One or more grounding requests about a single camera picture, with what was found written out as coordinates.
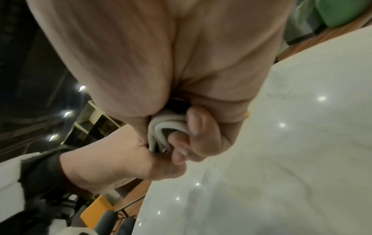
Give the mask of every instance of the yellow chair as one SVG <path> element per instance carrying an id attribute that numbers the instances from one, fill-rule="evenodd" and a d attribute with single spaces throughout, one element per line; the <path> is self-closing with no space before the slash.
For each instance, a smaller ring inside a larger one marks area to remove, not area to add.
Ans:
<path id="1" fill-rule="evenodd" d="M 113 210 L 112 205 L 105 196 L 100 195 L 83 213 L 81 213 L 80 218 L 88 228 L 94 229 L 105 211 Z"/>

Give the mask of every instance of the white round table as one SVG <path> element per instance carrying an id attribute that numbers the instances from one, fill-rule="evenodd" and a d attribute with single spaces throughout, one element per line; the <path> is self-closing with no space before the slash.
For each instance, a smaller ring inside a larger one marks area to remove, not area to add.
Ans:
<path id="1" fill-rule="evenodd" d="M 372 234 L 372 27 L 272 66 L 235 145 L 153 182 L 133 235 Z"/>

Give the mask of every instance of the dark background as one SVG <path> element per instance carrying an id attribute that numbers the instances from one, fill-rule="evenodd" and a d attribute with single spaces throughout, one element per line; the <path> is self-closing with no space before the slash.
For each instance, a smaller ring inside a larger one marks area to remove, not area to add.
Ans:
<path id="1" fill-rule="evenodd" d="M 0 0 L 0 162 L 58 147 L 90 99 L 80 85 L 26 2 Z"/>

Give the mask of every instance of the black sleeve cuff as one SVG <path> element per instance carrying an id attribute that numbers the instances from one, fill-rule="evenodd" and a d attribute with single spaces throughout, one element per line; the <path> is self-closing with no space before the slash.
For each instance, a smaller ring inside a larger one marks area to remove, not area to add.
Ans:
<path id="1" fill-rule="evenodd" d="M 66 193 L 86 200 L 92 197 L 90 192 L 74 185 L 62 170 L 60 155 L 71 150 L 69 147 L 61 147 L 22 161 L 19 182 L 22 184 L 25 200 L 35 197 L 56 200 Z"/>

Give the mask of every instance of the hand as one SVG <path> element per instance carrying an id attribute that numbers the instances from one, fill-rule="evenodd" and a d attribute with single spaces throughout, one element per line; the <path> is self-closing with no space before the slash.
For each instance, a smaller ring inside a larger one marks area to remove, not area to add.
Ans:
<path id="1" fill-rule="evenodd" d="M 169 141 L 178 152 L 175 162 L 180 163 L 177 159 L 184 150 L 180 146 L 192 153 L 189 159 L 199 161 L 235 142 L 247 107 L 274 62 L 293 2 L 29 0 L 28 4 L 95 103 L 131 124 L 142 144 L 147 142 L 150 116 L 171 96 L 199 106 L 189 110 L 188 126 L 204 127 L 196 132 L 202 136 L 204 131 L 212 140 L 174 133 Z"/>
<path id="2" fill-rule="evenodd" d="M 136 132 L 125 125 L 109 136 L 60 156 L 62 169 L 72 183 L 94 194 L 125 184 L 128 178 L 177 178 L 186 164 L 175 165 L 167 154 L 153 154 L 138 146 Z"/>

